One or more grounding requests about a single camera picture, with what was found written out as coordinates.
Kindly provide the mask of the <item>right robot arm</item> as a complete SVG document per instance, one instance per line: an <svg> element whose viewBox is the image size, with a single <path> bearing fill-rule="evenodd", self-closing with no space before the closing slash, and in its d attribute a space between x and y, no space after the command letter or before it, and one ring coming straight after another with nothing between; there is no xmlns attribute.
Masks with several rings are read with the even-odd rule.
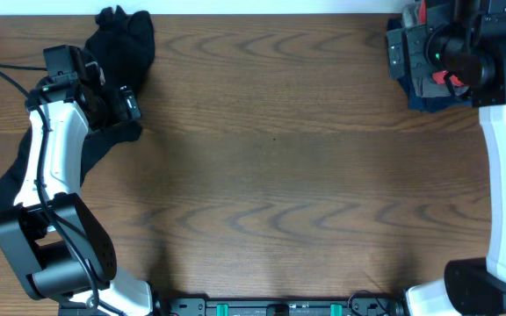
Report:
<svg viewBox="0 0 506 316"><path fill-rule="evenodd" d="M464 97L479 110L490 176L491 234L484 258L450 261L437 281L405 292L408 315L506 314L506 26L489 28L454 22L387 31L390 75L418 76L443 70L467 86Z"/></svg>

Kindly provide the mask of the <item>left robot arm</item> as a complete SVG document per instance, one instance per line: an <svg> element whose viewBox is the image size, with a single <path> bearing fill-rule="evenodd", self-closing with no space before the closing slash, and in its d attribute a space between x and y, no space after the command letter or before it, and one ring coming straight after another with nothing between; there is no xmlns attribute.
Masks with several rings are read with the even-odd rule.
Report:
<svg viewBox="0 0 506 316"><path fill-rule="evenodd" d="M95 61L47 63L26 100L31 145L12 204L0 211L0 248L25 294L62 315L151 315L151 286L117 264L112 238L81 197L83 143L109 111Z"/></svg>

